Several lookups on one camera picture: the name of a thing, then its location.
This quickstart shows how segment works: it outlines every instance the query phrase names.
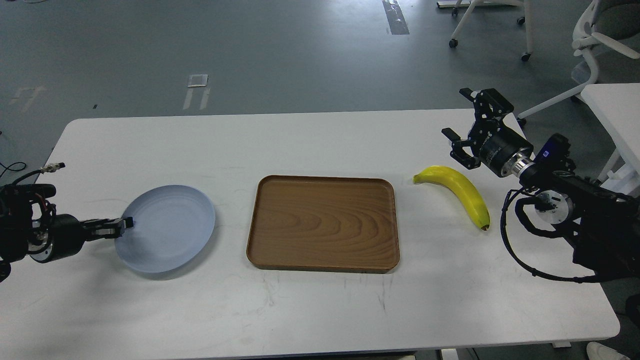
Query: light blue plate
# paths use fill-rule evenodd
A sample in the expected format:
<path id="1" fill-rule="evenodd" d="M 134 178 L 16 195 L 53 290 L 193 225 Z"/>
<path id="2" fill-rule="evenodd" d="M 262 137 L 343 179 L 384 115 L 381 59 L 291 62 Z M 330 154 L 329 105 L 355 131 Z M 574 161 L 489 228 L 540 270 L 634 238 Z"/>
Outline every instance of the light blue plate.
<path id="1" fill-rule="evenodd" d="M 122 217 L 133 228 L 115 240 L 120 259 L 133 270 L 159 273 L 186 264 L 209 241 L 216 212 L 200 190 L 168 185 L 140 195 Z"/>

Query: white shoe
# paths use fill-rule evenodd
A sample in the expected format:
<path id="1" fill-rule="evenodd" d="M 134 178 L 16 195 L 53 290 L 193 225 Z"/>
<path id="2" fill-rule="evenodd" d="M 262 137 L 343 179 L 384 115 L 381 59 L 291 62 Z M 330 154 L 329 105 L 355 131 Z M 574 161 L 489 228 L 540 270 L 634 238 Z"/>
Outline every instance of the white shoe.
<path id="1" fill-rule="evenodd" d="M 594 342 L 587 344 L 587 356 L 589 360 L 630 360 L 612 348 Z"/>

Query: connector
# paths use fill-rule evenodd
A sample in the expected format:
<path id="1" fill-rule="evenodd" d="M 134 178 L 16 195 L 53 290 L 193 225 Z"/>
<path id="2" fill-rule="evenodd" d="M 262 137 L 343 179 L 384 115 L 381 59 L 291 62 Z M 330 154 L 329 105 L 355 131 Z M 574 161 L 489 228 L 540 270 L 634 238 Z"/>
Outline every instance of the connector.
<path id="1" fill-rule="evenodd" d="M 46 172 L 56 172 L 56 170 L 61 169 L 65 167 L 65 163 L 53 163 L 53 164 L 46 164 L 45 166 L 40 168 L 41 173 L 46 173 Z"/>

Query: wooden tray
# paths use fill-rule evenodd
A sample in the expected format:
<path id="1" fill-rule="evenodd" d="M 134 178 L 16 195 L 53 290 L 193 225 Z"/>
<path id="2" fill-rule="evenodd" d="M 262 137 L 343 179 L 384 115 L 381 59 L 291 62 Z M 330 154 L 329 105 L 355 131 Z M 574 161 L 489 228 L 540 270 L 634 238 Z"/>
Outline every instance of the wooden tray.
<path id="1" fill-rule="evenodd" d="M 382 179 L 267 176 L 246 255 L 264 269 L 388 272 L 400 260 L 394 189 Z"/>

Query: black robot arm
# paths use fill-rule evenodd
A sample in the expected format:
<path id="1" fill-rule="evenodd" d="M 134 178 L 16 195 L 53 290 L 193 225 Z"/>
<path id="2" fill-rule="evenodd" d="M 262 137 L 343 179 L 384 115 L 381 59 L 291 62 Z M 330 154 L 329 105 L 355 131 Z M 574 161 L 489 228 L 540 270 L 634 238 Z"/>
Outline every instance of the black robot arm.
<path id="1" fill-rule="evenodd" d="M 131 217 L 78 221 L 57 214 L 56 205 L 48 200 L 56 195 L 53 185 L 19 184 L 29 176 L 62 167 L 63 163 L 47 165 L 0 187 L 0 281 L 9 276 L 10 263 L 27 255 L 48 263 L 77 254 L 86 241 L 117 238 L 133 226 Z M 34 207 L 40 210 L 38 218 L 34 218 Z"/>
<path id="2" fill-rule="evenodd" d="M 485 164 L 499 177 L 517 176 L 523 186 L 520 193 L 533 195 L 516 201 L 520 222 L 536 235 L 566 239 L 574 249 L 573 262 L 596 272 L 596 277 L 587 279 L 589 282 L 640 275 L 639 202 L 576 176 L 575 164 L 568 157 L 570 144 L 560 134 L 551 136 L 532 160 L 533 146 L 504 125 L 504 117 L 513 111 L 513 106 L 495 89 L 464 88 L 460 93 L 473 102 L 476 121 L 467 139 L 461 139 L 450 128 L 442 129 L 451 141 L 452 158 L 466 168 Z M 503 215 L 512 201 L 505 201 Z M 555 230 L 536 229 L 524 212 L 526 205 L 533 205 Z M 522 265 L 510 248 L 506 230 L 503 240 Z M 527 269 L 553 280 L 583 281 L 554 277 L 530 266 Z"/>

